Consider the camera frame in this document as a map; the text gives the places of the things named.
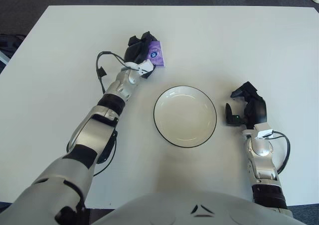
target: robotic hand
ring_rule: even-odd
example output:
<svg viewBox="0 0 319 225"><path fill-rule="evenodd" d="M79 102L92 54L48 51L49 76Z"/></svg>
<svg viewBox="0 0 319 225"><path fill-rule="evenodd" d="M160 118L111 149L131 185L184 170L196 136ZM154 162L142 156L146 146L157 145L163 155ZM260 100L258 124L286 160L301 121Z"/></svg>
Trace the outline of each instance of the robotic hand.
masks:
<svg viewBox="0 0 319 225"><path fill-rule="evenodd" d="M290 143L287 137L288 150L282 167L276 170L273 164L274 149L269 139L274 139L277 133L271 129L267 121L266 103L260 97L256 88L250 82L244 83L233 91L231 98L244 97L247 105L244 118L233 115L229 104L226 104L226 121L230 126L246 125L243 131L246 138L245 148L248 155L248 176L253 190L254 202L280 213L292 216L287 210L278 174L284 169L290 153Z"/></svg>

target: plate rim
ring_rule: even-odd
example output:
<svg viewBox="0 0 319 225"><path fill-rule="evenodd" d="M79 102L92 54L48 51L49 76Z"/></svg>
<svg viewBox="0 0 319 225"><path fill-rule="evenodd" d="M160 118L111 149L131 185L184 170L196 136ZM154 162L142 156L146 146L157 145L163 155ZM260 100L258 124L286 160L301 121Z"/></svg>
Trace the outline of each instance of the plate rim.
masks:
<svg viewBox="0 0 319 225"><path fill-rule="evenodd" d="M208 97L208 95L206 95L205 92L203 92L202 90L200 90L200 89L198 89L198 88L196 88L196 87L191 87L191 88L193 88L193 89L196 89L196 90L202 92L202 93L210 100L210 102L212 103L212 105L213 105L213 107L214 107L214 110L215 110L215 115L216 115L215 127L214 127L214 130L212 131L211 135L210 135L204 142L202 142L201 144L198 144L198 145L195 145L195 146L192 146L192 147L185 147L185 146L181 146L181 145L174 144L174 143L172 143L171 141L169 141L168 139L165 138L165 136L160 132L158 126L156 125L156 121L155 121L155 107L156 107L156 104L158 103L158 100L160 99L160 97L161 97L165 92L167 92L168 90L173 89L173 88L175 88L175 87L191 87L191 86L185 86L185 85L174 86L174 87L168 88L167 90L165 90L163 93L160 94L160 96L157 98L157 100L156 100L156 102L155 102L155 104L154 104L154 108L153 108L153 121L154 121L155 127L156 127L156 129L158 130L158 132L160 133L160 135L161 135L167 142L171 143L172 145L175 145L175 146L180 147L180 148L186 148L186 149L196 148L196 147L202 145L203 143L205 143L206 141L208 141L208 140L211 138L211 136L214 134L215 130L216 130L216 125L217 125L217 112L216 112L216 107L215 107L214 103L212 102L212 100Z"/></svg>

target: black joint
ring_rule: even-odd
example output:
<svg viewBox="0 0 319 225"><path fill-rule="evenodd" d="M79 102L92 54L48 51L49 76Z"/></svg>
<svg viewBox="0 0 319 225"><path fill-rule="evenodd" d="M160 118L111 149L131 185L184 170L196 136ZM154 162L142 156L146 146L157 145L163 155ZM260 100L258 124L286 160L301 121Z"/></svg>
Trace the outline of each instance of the black joint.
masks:
<svg viewBox="0 0 319 225"><path fill-rule="evenodd" d="M90 169L97 155L98 154L95 150L82 144L76 144L72 151L65 155L62 159L77 160Z"/></svg>
<svg viewBox="0 0 319 225"><path fill-rule="evenodd" d="M252 190L255 203L268 208L287 209L285 196L279 186L255 184Z"/></svg>
<svg viewBox="0 0 319 225"><path fill-rule="evenodd" d="M118 124L119 122L119 119L117 118L114 118L114 120L110 120L110 119L107 119L106 117L100 115L100 114L95 114L92 116L92 119L94 120L97 120L103 124L107 124L109 126L112 126L112 127L116 127L116 125Z"/></svg>
<svg viewBox="0 0 319 225"><path fill-rule="evenodd" d="M107 107L120 116L125 107L125 102L119 96L104 94L102 99L98 102L98 106Z"/></svg>
<svg viewBox="0 0 319 225"><path fill-rule="evenodd" d="M60 225L75 225L76 212L73 211L69 206L65 206L58 212L54 219Z"/></svg>

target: robot forearm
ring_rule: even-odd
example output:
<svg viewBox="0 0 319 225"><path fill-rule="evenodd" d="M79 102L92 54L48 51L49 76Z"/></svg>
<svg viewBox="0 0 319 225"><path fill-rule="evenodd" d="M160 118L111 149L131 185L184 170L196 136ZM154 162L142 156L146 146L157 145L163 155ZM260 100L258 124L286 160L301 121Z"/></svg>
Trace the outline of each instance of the robot forearm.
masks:
<svg viewBox="0 0 319 225"><path fill-rule="evenodd" d="M71 221L81 219L95 165L104 155L110 138L116 136L119 116L140 76L138 71L131 69L117 75L98 105L72 134L67 145L68 153L51 163L3 212L1 224L22 224L25 221L71 224Z"/></svg>

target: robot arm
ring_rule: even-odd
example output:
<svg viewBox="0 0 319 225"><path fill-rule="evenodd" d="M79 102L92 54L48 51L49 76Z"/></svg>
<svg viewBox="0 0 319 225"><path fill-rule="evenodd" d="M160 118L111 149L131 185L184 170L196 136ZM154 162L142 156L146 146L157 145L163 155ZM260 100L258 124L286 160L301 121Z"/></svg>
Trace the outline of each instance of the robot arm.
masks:
<svg viewBox="0 0 319 225"><path fill-rule="evenodd" d="M291 211L287 210L278 172L272 160L274 149L268 139L273 137L274 131L266 122L266 103L256 91L250 82L233 91L231 98L242 96L247 102L245 118L233 115L230 105L226 104L226 121L231 126L244 124L247 127L243 135L254 202L292 217Z"/></svg>
<svg viewBox="0 0 319 225"><path fill-rule="evenodd" d="M81 224L84 201L94 168L104 162L113 146L127 100L144 73L154 69L147 60L127 62L106 93L76 128L67 145L67 154L51 163L18 199L0 216L0 224Z"/></svg>

